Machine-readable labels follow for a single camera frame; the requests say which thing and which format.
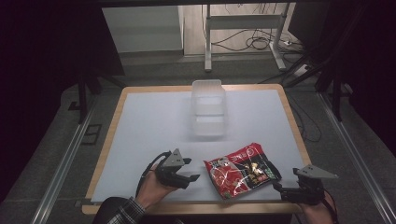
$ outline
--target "dark background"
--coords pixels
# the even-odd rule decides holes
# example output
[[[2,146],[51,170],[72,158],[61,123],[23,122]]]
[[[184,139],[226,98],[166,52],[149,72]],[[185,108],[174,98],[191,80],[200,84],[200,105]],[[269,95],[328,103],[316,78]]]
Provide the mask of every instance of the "dark background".
[[[45,1],[0,7],[0,199],[35,152],[78,72],[123,75],[99,7]]]
[[[289,31],[313,50],[311,62],[323,62],[330,55],[356,2],[296,4]],[[361,2],[367,8],[336,57],[336,72],[353,90],[349,102],[396,155],[396,2]]]

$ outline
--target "chip bag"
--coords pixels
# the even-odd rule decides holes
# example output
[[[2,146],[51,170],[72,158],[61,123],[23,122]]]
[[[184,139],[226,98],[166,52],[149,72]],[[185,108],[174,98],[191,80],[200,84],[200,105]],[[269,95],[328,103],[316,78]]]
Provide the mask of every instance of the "chip bag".
[[[233,198],[282,176],[268,161],[262,146],[252,143],[227,156],[204,161],[213,185],[223,199]]]

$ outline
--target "transparent box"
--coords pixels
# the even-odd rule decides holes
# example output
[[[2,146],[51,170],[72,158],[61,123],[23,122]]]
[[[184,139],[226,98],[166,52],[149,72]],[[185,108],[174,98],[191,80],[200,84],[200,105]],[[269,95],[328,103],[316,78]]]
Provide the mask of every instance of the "transparent box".
[[[192,82],[192,124],[197,135],[225,134],[226,93],[218,79]]]

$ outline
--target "metal frame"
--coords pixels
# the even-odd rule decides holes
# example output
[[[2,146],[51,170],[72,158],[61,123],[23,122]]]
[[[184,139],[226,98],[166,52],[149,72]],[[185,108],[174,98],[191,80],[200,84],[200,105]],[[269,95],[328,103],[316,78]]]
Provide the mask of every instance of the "metal frame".
[[[47,219],[50,216],[50,212],[52,211],[52,207],[55,204],[56,198],[58,197],[61,187],[64,184],[64,180],[66,179],[67,173],[69,172],[73,159],[76,156],[78,147],[81,143],[84,133],[87,130],[88,124],[90,123],[93,111],[96,108],[97,97],[98,96],[96,95],[92,97],[90,103],[90,110],[83,122],[78,125],[75,135],[73,136],[70,145],[64,153],[64,156],[62,157],[62,160],[59,163],[59,166],[56,169],[56,172],[53,175],[43,198],[41,199],[40,205],[35,211],[35,215],[33,216],[31,222],[32,224],[47,222]]]
[[[368,168],[366,162],[363,157],[359,153],[359,149],[353,143],[353,140],[350,138],[347,129],[344,127],[344,124],[338,120],[338,118],[332,112],[332,103],[329,101],[326,93],[318,93],[318,98],[322,102],[326,113],[334,126],[334,129],[340,136],[341,141],[346,146],[346,152],[349,155],[349,158],[352,160],[353,165],[356,168],[359,176],[361,177],[361,182],[363,182],[367,191],[375,203],[379,214],[384,219],[384,222],[387,224],[396,223],[396,215],[394,213],[394,209],[389,202],[389,199],[385,195],[382,188],[376,182],[372,172]]]
[[[236,16],[211,16],[210,5],[206,11],[206,43],[205,43],[205,71],[212,71],[212,44],[210,31],[232,29],[276,29],[276,36],[269,46],[280,71],[286,70],[277,45],[282,34],[283,26],[288,14],[290,3],[287,3],[280,15],[236,15]]]

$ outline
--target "cable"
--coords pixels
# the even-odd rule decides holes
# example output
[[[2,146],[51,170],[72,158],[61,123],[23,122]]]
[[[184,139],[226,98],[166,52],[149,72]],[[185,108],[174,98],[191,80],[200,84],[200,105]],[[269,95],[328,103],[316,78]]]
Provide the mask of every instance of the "cable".
[[[311,51],[308,51],[308,52],[306,52],[305,54],[303,54],[303,56],[302,56],[299,60],[297,60],[297,62],[294,63],[294,64],[289,68],[288,71],[284,72],[284,75],[285,75],[285,76],[283,76],[282,79],[281,79],[280,82],[279,82],[279,84],[280,84],[281,86],[284,86],[285,80],[286,80],[289,76],[291,76],[292,74],[294,74],[295,71],[297,71],[297,69],[298,69],[297,66],[300,65],[301,63],[305,62],[305,61],[308,59],[308,57],[310,56],[310,53],[311,53]]]
[[[296,53],[296,52],[284,52],[283,54],[282,54],[282,59],[284,60],[284,61],[286,61],[286,62],[288,62],[288,63],[296,63],[296,62],[292,62],[292,61],[290,61],[289,59],[287,59],[286,57],[285,57],[285,55],[288,55],[288,54],[301,54],[301,53]]]
[[[330,198],[332,199],[332,203],[334,205],[334,208],[332,208],[332,206],[329,204],[329,202],[326,201],[326,199],[322,200],[322,203],[326,206],[326,208],[329,210],[330,215],[332,216],[332,222],[334,224],[338,224],[338,211],[337,211],[337,206],[335,206],[335,200],[334,197],[330,194],[329,191],[327,191],[326,189],[323,189],[324,191],[326,191],[326,193],[329,194]]]
[[[169,156],[172,152],[168,151],[168,152],[163,152],[161,153],[159,156],[157,156],[146,168],[146,170],[143,172],[143,174],[140,176],[140,180],[139,183],[137,184],[137,189],[136,189],[136,195],[135,197],[137,197],[137,194],[139,193],[140,188],[142,187],[143,182],[146,179],[146,175],[149,173],[149,171],[151,170],[151,167],[154,165],[154,162],[156,162],[159,158],[161,158],[162,156]]]
[[[299,224],[303,224],[297,214],[294,214],[294,216],[297,218]]]
[[[318,124],[308,115],[308,113],[306,113],[306,111],[297,103],[297,101],[294,99],[294,97],[293,96],[291,96],[291,94],[289,94],[289,97],[292,99],[292,101],[306,114],[306,116],[310,119],[310,120],[312,120],[312,122],[315,124],[315,126],[317,127],[317,129],[318,129],[318,132],[319,132],[319,137],[318,137],[318,139],[309,139],[308,137],[306,137],[306,140],[308,140],[308,141],[310,141],[310,142],[319,142],[320,141],[320,139],[321,139],[321,136],[322,136],[322,131],[321,131],[321,129],[319,128],[319,126],[318,126]]]
[[[262,8],[262,14],[264,14],[264,10],[265,10],[265,7],[267,6],[267,4],[266,3],[264,3],[264,7]]]
[[[228,12],[229,15],[231,15],[230,11],[227,9],[227,4],[224,4],[225,10]]]
[[[266,81],[269,81],[269,80],[271,80],[271,79],[274,79],[274,78],[277,78],[277,77],[281,77],[282,76],[282,74],[279,74],[279,75],[276,75],[276,76],[273,76],[273,77],[268,77],[267,79],[265,79],[265,80],[263,80],[263,81],[260,81],[260,82],[258,82],[257,84],[263,84],[263,83],[265,83]]]
[[[303,141],[305,141],[305,139],[306,139],[306,131],[305,131],[304,120],[301,117],[300,113],[297,111],[297,109],[292,104],[290,104],[290,107],[291,107],[291,110],[293,110],[294,113],[297,115],[297,117],[298,117],[298,119],[299,119],[299,121],[301,123],[302,130],[300,131],[300,134],[301,134],[301,137],[303,138]]]
[[[258,7],[261,7],[261,4],[258,4],[258,6],[255,8],[254,11],[256,11]],[[262,9],[262,13],[264,12],[265,7],[266,7],[266,4],[264,4],[264,7]],[[205,37],[205,39],[207,39],[206,32],[205,32],[205,23],[204,23],[204,5],[201,5],[201,19],[202,19],[202,30],[203,30],[203,33],[204,33],[204,37]],[[242,49],[231,49],[231,48],[228,48],[228,47],[225,47],[225,46],[219,44],[219,43],[222,43],[222,42],[224,42],[226,40],[231,39],[232,37],[234,37],[236,35],[242,34],[242,33],[247,32],[247,31],[254,31],[254,33],[253,33],[251,38],[246,40],[246,45],[247,46],[245,48],[242,48]],[[249,49],[249,48],[257,49],[257,50],[266,49],[268,47],[268,45],[269,45],[270,40],[268,39],[268,37],[265,37],[263,35],[255,37],[254,35],[257,34],[258,32],[262,33],[263,35],[269,35],[270,39],[272,37],[274,37],[272,34],[268,34],[268,33],[264,32],[263,30],[259,30],[259,29],[255,29],[255,30],[245,29],[245,30],[239,31],[239,32],[237,32],[237,33],[235,33],[235,34],[233,34],[233,35],[231,35],[231,36],[229,36],[229,37],[227,37],[227,38],[225,38],[223,40],[220,40],[218,42],[212,42],[211,44],[214,45],[214,46],[218,46],[218,47],[221,47],[221,48],[225,48],[225,49],[231,50],[231,51],[242,51],[242,50]],[[258,43],[258,42],[259,43],[265,43],[265,46],[261,47],[261,48],[256,47],[255,44]],[[289,49],[284,49],[284,48],[282,48],[281,50],[282,51],[286,51],[286,52],[295,51],[295,50],[289,50]]]
[[[273,79],[273,78],[275,78],[275,77],[282,77],[278,83],[279,83],[280,85],[283,86],[283,82],[284,82],[284,80],[286,79],[286,77],[289,76],[291,72],[297,70],[297,65],[299,65],[299,64],[302,63],[304,60],[306,60],[306,58],[308,57],[308,55],[309,55],[308,53],[304,54],[299,60],[297,60],[296,63],[294,63],[294,64],[290,67],[289,70],[284,71],[284,72],[282,72],[282,73],[280,73],[280,74],[278,74],[278,75],[276,75],[276,76],[274,76],[274,77],[269,77],[269,78],[267,78],[267,79],[265,79],[265,80],[259,82],[258,84],[262,84],[262,83],[264,83],[264,82],[266,82],[266,81],[268,81],[268,80],[270,80],[270,79]]]
[[[253,12],[251,14],[254,14],[254,12],[257,10],[257,8],[261,8],[262,7],[262,3],[257,4],[257,7],[254,8]]]

